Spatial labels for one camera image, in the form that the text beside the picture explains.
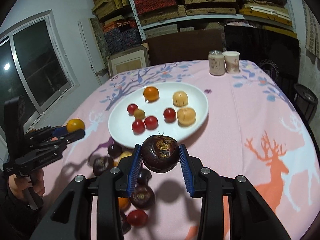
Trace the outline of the left hand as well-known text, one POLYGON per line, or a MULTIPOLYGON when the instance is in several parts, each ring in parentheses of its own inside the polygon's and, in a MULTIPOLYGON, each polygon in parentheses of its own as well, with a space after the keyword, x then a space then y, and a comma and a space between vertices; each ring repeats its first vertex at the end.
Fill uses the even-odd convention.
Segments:
MULTIPOLYGON (((33 185, 34 192, 42 197, 46 191, 44 187, 44 171, 43 169, 39 169, 33 173, 36 177, 36 183, 33 185)), ((13 195, 24 202, 27 202, 27 199, 24 196, 23 191, 28 188, 29 182, 27 178, 17 178, 15 174, 11 175, 8 179, 8 185, 13 193, 13 195)))

